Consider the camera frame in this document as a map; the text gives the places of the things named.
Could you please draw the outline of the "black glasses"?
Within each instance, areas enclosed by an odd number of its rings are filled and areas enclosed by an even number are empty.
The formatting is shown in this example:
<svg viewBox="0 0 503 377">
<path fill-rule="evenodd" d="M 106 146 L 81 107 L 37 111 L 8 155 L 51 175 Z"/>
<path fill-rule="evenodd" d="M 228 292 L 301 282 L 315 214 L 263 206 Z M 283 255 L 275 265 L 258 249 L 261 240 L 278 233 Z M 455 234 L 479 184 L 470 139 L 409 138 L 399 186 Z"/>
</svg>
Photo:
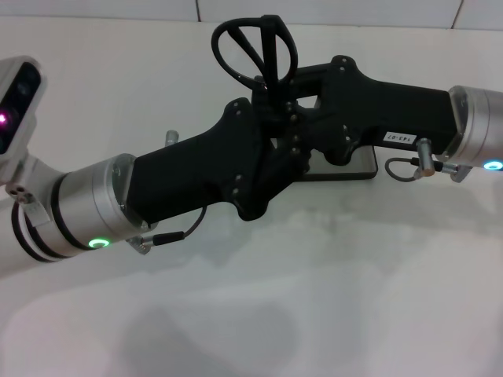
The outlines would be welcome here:
<svg viewBox="0 0 503 377">
<path fill-rule="evenodd" d="M 256 27 L 260 30 L 262 52 L 257 53 L 248 38 L 242 32 L 243 27 Z M 241 74 L 231 68 L 224 60 L 219 39 L 223 34 L 227 34 L 236 44 L 248 55 L 251 61 L 262 74 L 262 81 L 253 79 Z M 277 64 L 277 40 L 280 39 L 286 46 L 290 65 L 286 75 L 280 78 Z M 265 15 L 253 18 L 237 18 L 228 20 L 213 31 L 211 36 L 211 50 L 220 66 L 231 77 L 250 90 L 266 89 L 267 93 L 273 97 L 280 96 L 281 91 L 293 78 L 298 68 L 298 53 L 296 44 L 286 27 L 284 21 L 278 15 Z"/>
</svg>

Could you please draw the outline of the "black glasses case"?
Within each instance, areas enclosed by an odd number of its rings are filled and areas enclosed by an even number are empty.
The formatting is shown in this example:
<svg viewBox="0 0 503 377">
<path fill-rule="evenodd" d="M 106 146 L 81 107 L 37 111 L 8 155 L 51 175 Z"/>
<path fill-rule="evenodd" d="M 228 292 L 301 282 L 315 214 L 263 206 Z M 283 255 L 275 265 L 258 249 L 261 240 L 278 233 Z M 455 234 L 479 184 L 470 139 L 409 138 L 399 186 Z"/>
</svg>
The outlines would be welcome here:
<svg viewBox="0 0 503 377">
<path fill-rule="evenodd" d="M 344 166 L 329 163 L 316 150 L 311 152 L 310 169 L 299 181 L 358 181 L 373 179 L 378 172 L 376 154 L 372 146 L 356 149 L 351 161 Z"/>
</svg>

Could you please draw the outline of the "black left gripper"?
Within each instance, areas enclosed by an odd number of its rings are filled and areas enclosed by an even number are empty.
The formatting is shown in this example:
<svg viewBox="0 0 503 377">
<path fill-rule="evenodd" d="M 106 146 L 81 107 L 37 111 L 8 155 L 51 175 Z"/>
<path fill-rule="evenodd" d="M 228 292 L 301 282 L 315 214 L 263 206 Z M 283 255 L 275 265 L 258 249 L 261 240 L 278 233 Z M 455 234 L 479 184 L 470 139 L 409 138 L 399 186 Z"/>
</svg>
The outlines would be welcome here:
<svg viewBox="0 0 503 377">
<path fill-rule="evenodd" d="M 305 180 L 311 152 L 303 139 L 293 133 L 270 143 L 260 126 L 288 125 L 291 79 L 274 82 L 274 90 L 261 75 L 254 79 L 252 105 L 231 101 L 210 130 L 136 158 L 127 206 L 141 219 L 152 224 L 230 203 L 254 221 L 279 192 Z"/>
</svg>

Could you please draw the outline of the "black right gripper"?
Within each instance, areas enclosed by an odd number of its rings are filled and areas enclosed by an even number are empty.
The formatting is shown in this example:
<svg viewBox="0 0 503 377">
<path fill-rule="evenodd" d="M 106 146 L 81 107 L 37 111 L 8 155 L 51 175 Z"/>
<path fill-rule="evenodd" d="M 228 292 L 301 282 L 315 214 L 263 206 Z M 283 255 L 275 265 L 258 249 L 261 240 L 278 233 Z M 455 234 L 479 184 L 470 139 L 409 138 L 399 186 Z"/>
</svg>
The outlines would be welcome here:
<svg viewBox="0 0 503 377">
<path fill-rule="evenodd" d="M 362 146 L 412 151 L 421 138 L 439 154 L 457 133 L 448 92 L 371 79 L 350 57 L 297 69 L 292 99 L 318 96 L 320 108 L 292 107 L 288 134 L 313 137 L 314 149 L 335 165 Z"/>
</svg>

